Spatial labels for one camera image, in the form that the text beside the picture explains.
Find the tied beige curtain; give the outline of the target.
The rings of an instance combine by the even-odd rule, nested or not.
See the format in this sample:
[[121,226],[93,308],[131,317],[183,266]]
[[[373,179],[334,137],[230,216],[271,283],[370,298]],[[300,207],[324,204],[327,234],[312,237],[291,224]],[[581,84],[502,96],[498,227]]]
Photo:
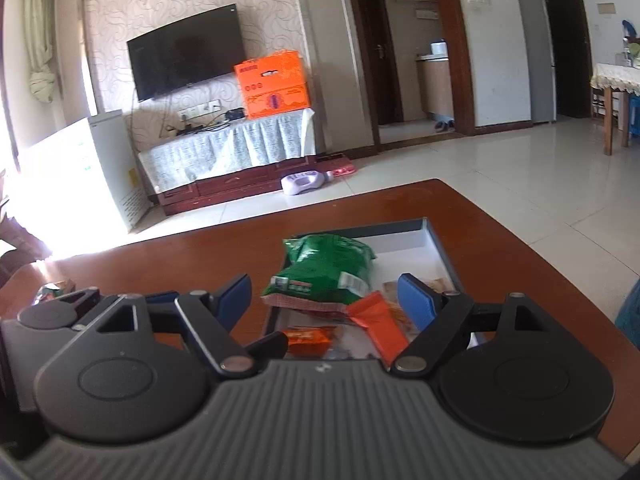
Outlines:
[[53,0],[23,0],[24,36],[29,64],[29,91],[50,104],[56,84]]

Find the grey shallow tray box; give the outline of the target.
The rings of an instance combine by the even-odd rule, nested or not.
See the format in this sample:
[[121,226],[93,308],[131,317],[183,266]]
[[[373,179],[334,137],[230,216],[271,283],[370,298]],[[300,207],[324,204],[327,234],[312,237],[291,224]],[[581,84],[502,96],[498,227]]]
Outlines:
[[262,292],[269,308],[267,334],[290,336],[289,359],[377,359],[368,331],[348,307],[377,292],[407,340],[436,315],[431,304],[405,308],[401,275],[411,274],[434,292],[464,288],[431,223],[414,219],[286,238],[282,268]]

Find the tv cabinet with cloth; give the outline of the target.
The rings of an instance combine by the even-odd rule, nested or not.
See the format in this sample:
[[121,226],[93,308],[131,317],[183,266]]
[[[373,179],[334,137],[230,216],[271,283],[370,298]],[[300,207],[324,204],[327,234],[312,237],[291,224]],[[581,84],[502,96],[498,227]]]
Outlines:
[[281,179],[296,172],[353,172],[345,155],[316,153],[312,116],[304,108],[177,136],[139,160],[168,216],[280,190]]

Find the green snack bag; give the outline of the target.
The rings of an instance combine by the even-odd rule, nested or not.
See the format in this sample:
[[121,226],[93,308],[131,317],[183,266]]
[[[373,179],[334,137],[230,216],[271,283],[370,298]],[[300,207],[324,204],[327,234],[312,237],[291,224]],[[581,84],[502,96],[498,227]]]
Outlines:
[[342,314],[372,292],[373,249],[359,240],[331,233],[283,241],[286,263],[273,274],[262,301],[269,307]]

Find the clear nut snack bag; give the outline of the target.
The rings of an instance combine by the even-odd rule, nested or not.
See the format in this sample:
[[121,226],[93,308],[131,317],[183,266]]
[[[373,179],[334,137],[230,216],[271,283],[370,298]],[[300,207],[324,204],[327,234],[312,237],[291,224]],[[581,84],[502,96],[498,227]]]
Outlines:
[[365,330],[358,326],[335,326],[332,342],[323,359],[330,361],[378,359],[380,355]]

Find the white air conditioner unit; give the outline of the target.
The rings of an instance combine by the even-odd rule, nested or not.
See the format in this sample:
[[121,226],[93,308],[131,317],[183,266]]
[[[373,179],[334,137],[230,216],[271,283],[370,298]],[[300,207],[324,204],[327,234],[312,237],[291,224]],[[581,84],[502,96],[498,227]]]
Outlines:
[[91,137],[111,198],[131,232],[152,207],[140,174],[124,114],[114,110],[88,119]]

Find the long orange snack bar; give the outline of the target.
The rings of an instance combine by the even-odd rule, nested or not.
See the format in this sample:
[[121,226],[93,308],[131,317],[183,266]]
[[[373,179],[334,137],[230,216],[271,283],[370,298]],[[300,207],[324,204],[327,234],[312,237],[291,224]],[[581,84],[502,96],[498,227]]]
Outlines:
[[372,292],[350,304],[346,314],[367,332],[386,367],[390,367],[407,348],[408,339],[396,324],[390,306],[380,292]]

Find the blue plastic stool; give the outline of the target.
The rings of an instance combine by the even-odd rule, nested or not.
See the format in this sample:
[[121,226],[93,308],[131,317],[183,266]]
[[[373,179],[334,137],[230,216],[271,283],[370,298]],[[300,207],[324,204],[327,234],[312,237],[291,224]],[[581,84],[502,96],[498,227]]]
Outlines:
[[631,93],[628,96],[628,131],[632,136],[640,136],[640,96]]

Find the black wall television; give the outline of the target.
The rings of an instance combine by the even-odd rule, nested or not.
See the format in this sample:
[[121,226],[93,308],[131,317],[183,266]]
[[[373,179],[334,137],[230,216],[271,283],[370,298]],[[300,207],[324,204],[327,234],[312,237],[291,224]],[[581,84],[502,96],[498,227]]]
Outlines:
[[238,7],[194,14],[127,42],[140,101],[226,76],[247,59]]

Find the pair of slippers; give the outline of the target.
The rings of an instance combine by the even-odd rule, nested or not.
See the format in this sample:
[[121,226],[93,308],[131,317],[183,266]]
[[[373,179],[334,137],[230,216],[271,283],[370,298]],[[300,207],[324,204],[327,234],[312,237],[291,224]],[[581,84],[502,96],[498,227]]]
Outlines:
[[454,121],[450,119],[436,122],[435,131],[438,133],[454,131]]

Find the blue plastic bag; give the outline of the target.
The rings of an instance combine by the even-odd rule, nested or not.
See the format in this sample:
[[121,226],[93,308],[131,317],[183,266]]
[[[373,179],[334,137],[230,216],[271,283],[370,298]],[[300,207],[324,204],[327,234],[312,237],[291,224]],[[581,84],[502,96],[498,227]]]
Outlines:
[[615,326],[637,348],[640,349],[640,281],[626,297],[615,319]]

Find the silver refrigerator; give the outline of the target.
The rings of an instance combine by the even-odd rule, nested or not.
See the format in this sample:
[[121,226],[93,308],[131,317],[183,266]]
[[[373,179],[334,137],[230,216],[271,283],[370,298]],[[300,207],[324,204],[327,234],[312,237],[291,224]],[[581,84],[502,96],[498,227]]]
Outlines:
[[546,0],[518,0],[518,4],[527,52],[532,122],[556,122],[555,66]]

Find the round green chip bag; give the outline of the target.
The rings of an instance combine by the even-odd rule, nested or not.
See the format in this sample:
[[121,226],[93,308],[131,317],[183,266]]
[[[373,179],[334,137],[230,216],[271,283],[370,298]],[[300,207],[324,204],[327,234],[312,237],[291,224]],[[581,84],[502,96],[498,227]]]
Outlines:
[[43,302],[70,294],[76,290],[76,284],[72,280],[61,280],[43,284],[37,290],[32,305],[42,304]]

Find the small orange snack packet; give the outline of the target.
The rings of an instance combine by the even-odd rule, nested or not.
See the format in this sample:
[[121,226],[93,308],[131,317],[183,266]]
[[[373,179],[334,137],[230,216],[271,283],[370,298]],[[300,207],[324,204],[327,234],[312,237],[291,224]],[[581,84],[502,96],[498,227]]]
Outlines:
[[321,359],[333,344],[333,326],[291,327],[283,331],[288,338],[288,354],[296,358]]

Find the orange cardboard box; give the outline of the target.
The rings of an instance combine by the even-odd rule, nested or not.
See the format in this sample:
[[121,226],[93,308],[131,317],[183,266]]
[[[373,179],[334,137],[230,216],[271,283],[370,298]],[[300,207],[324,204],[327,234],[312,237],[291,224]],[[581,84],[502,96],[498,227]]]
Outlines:
[[281,50],[234,66],[246,116],[263,118],[310,107],[302,57]]

